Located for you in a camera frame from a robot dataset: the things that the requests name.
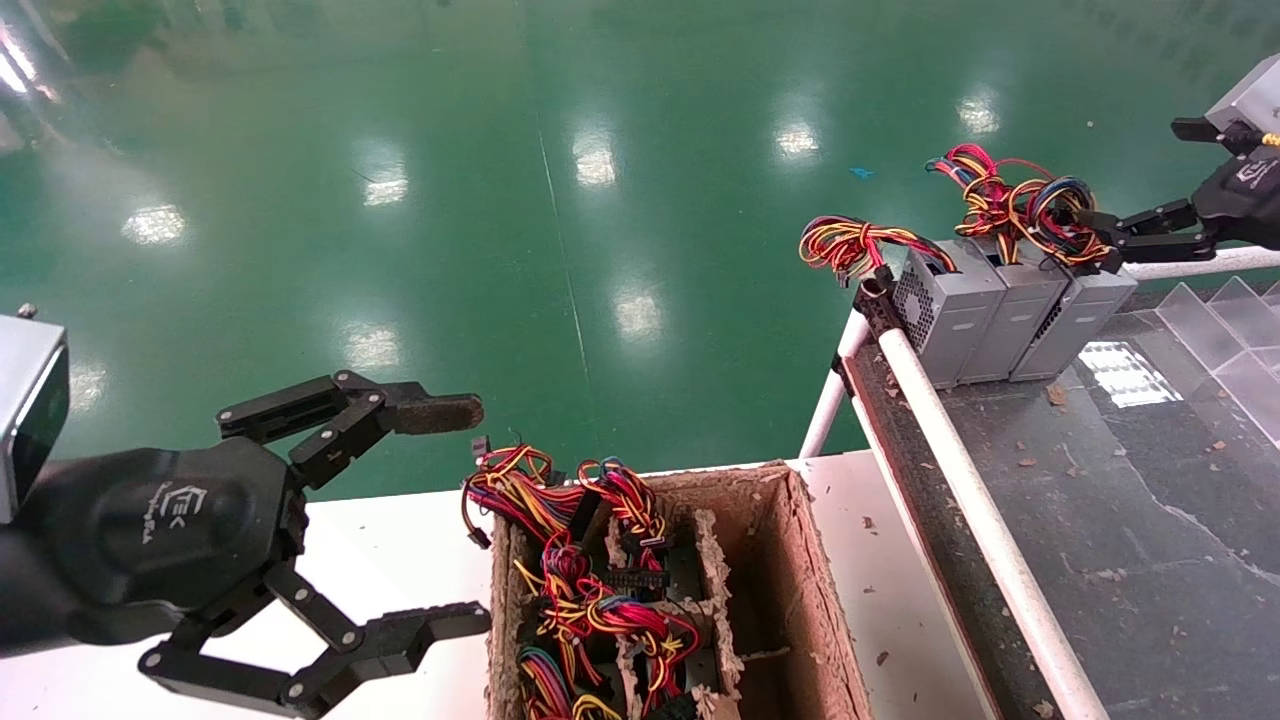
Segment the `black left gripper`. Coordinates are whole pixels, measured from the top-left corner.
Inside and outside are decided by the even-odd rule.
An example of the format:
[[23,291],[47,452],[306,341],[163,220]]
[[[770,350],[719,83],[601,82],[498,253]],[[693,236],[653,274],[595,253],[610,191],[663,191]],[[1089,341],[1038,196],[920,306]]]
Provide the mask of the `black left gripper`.
[[[289,468],[247,439],[83,457],[40,479],[40,541],[78,596],[101,606],[201,609],[138,662],[172,693],[323,719],[365,683],[416,673],[434,644],[490,630],[490,612],[474,601],[356,625],[288,564],[302,548],[296,510]],[[284,673],[204,653],[212,637],[274,600],[325,643],[311,664]]]

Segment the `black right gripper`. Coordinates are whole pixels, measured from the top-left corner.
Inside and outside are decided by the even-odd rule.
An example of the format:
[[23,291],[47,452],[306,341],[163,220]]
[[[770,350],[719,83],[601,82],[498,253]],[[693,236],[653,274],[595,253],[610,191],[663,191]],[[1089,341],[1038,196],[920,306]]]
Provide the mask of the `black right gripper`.
[[[1202,233],[1178,233],[1198,225]],[[1225,161],[1189,200],[1175,200],[1129,217],[1093,209],[1075,211],[1076,224],[1100,232],[1108,251],[1100,269],[1124,264],[1207,263],[1216,243],[1236,241],[1279,250],[1279,152],[1257,149]]]

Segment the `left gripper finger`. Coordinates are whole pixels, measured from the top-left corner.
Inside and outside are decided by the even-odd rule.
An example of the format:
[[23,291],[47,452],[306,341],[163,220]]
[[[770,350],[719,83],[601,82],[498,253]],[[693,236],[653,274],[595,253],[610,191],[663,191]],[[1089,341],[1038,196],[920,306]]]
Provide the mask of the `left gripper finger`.
[[417,382],[379,383],[340,370],[225,407],[218,427],[224,439],[260,445],[303,433],[289,466],[298,484],[320,489],[388,434],[470,430],[483,419],[475,393],[435,396]]

